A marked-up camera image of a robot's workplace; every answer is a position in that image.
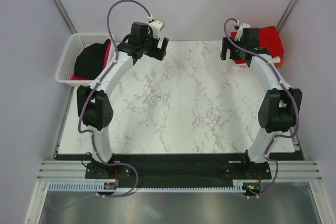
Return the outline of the red t-shirt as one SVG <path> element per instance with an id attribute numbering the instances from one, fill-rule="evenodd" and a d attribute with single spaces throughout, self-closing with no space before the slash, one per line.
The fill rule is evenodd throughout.
<path id="1" fill-rule="evenodd" d="M 231 43 L 231 46 L 235 46 L 238 49 L 240 48 L 238 45 L 234 43 L 231 37 L 234 37 L 237 33 L 237 30 L 230 34 L 228 40 Z M 274 57 L 280 57 L 282 61 L 282 57 L 284 55 L 283 45 L 280 39 L 280 35 L 278 30 L 274 26 L 268 26 L 260 28 L 260 42 L 262 47 L 266 47 L 269 50 L 269 56 L 273 59 Z M 227 50 L 227 56 L 230 59 L 230 49 Z M 233 60 L 235 64 L 239 66 L 249 66 L 250 64 L 244 63 L 242 60 Z"/>

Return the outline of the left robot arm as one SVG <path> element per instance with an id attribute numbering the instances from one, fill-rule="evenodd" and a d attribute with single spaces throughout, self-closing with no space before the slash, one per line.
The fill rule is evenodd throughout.
<path id="1" fill-rule="evenodd" d="M 91 136 L 92 153 L 86 165 L 86 179 L 111 179 L 116 167 L 109 140 L 113 118 L 110 95 L 121 78 L 144 55 L 163 60 L 168 38 L 161 38 L 164 22 L 151 18 L 148 23 L 134 22 L 131 31 L 115 46 L 115 58 L 88 86 L 77 89 L 80 133 Z"/>

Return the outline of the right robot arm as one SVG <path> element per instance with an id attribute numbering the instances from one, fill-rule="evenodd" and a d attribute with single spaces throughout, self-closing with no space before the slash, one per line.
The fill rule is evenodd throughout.
<path id="1" fill-rule="evenodd" d="M 235 29 L 235 36 L 223 38 L 220 58 L 243 60 L 257 74 L 266 93 L 258 111 L 258 134 L 230 172 L 242 179 L 270 179 L 270 151 L 279 137 L 298 126 L 302 92 L 292 88 L 276 69 L 268 49 L 260 45 L 258 28 L 243 23 L 235 24 Z"/>

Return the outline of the folded white t-shirt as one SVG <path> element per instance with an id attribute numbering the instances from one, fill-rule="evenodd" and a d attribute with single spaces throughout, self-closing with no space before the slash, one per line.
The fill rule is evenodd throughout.
<path id="1" fill-rule="evenodd" d="M 273 63 L 275 63 L 275 62 L 281 61 L 281 58 L 280 57 L 274 57 L 272 60 L 273 60 Z"/>

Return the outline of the folded orange t-shirt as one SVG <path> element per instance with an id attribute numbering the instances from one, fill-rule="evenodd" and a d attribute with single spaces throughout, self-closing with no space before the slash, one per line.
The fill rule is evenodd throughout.
<path id="1" fill-rule="evenodd" d="M 281 66 L 283 64 L 283 62 L 279 61 L 279 62 L 275 62 L 274 64 L 275 64 L 275 66 Z"/>

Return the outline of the white plastic basket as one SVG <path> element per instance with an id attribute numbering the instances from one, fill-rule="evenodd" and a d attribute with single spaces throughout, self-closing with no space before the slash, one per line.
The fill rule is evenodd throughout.
<path id="1" fill-rule="evenodd" d="M 75 33 L 71 35 L 58 64 L 56 81 L 73 87 L 88 85 L 91 80 L 73 78 L 76 59 L 88 46 L 94 43 L 103 44 L 107 39 L 110 39 L 108 33 Z"/>

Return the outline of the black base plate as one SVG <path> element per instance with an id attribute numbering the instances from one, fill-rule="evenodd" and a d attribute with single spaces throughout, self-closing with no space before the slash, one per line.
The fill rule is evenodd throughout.
<path id="1" fill-rule="evenodd" d="M 122 187 L 140 188 L 231 186 L 234 180 L 266 180 L 234 176 L 230 170 L 233 164 L 240 163 L 242 156 L 243 153 L 115 154 L 116 170 L 111 179 Z"/>

